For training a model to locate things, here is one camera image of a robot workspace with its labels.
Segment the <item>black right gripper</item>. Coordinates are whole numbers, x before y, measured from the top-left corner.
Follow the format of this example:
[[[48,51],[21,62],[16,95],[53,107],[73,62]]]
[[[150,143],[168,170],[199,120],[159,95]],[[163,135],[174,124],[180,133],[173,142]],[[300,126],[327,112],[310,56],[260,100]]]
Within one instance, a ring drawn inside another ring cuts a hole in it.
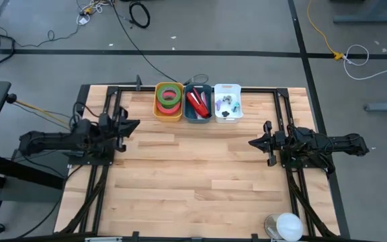
[[[277,131],[272,134],[272,125],[269,120],[265,122],[263,129],[265,133],[262,136],[258,136],[256,139],[250,140],[249,144],[260,151],[266,151],[269,155],[267,165],[274,166],[277,164],[277,159],[273,152],[275,150],[280,151],[283,149],[286,142],[286,134],[284,131]]]

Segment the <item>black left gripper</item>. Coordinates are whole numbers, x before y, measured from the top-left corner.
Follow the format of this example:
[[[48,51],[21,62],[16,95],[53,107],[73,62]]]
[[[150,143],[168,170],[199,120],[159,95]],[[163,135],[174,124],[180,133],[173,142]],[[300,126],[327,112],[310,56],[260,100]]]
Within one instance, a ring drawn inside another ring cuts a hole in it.
[[[112,148],[118,152],[125,152],[126,145],[124,144],[125,137],[130,137],[140,120],[126,119],[127,111],[122,106],[116,106],[110,122],[110,140]]]

